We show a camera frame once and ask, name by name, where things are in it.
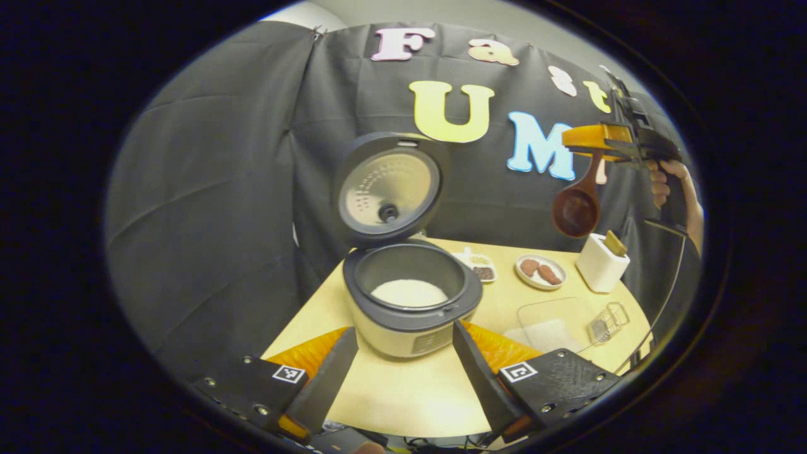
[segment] white rice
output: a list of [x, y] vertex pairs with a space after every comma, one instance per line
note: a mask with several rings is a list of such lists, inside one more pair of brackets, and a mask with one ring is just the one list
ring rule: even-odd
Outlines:
[[408, 308], [436, 305], [449, 299], [437, 285], [414, 279], [385, 282], [376, 287], [370, 295], [391, 305]]

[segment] wooden scoop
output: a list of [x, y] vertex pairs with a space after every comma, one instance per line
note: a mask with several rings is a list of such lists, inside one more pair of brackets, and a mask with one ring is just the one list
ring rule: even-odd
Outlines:
[[600, 221], [600, 201], [596, 193], [597, 167], [602, 149], [592, 149], [592, 161], [586, 176], [558, 193], [552, 204], [552, 221], [561, 233], [580, 238], [588, 235]]

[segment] black handle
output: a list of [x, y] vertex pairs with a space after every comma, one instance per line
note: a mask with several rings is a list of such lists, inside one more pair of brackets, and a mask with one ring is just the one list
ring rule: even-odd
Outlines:
[[686, 231], [687, 201], [684, 198], [684, 186], [681, 185], [681, 180], [678, 177], [668, 174], [661, 167], [661, 163], [659, 163], [659, 170], [667, 176], [667, 185], [670, 187], [667, 202], [661, 206], [661, 221]]

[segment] small dish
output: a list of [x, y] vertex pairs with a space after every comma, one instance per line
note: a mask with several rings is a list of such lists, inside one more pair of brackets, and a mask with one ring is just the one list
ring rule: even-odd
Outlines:
[[469, 267], [473, 272], [479, 276], [479, 280], [483, 283], [493, 282], [496, 280], [498, 274], [496, 273], [496, 266], [493, 261], [482, 254], [472, 254], [470, 247], [465, 248], [465, 252], [456, 252], [453, 254], [460, 262]]
[[[521, 263], [527, 259], [532, 259], [541, 265], [548, 266], [552, 270], [552, 272], [558, 277], [558, 279], [560, 279], [560, 284], [555, 285], [550, 284], [549, 282], [545, 281], [542, 277], [540, 277], [538, 271], [535, 271], [532, 277], [527, 276], [521, 270]], [[541, 290], [556, 290], [566, 283], [566, 270], [564, 270], [563, 267], [558, 265], [558, 263], [555, 262], [554, 260], [548, 259], [543, 255], [525, 254], [520, 256], [518, 260], [516, 260], [516, 273], [521, 278], [521, 280], [526, 282], [528, 285], [532, 285], [535, 288], [540, 288]]]

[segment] rice cooker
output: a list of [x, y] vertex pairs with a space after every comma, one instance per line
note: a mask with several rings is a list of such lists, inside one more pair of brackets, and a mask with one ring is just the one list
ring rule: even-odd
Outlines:
[[375, 132], [343, 156], [332, 207], [339, 234], [355, 248], [343, 273], [356, 330], [398, 358], [448, 345], [454, 321], [479, 305], [482, 283], [449, 252], [411, 238], [436, 212], [448, 151], [420, 135]]

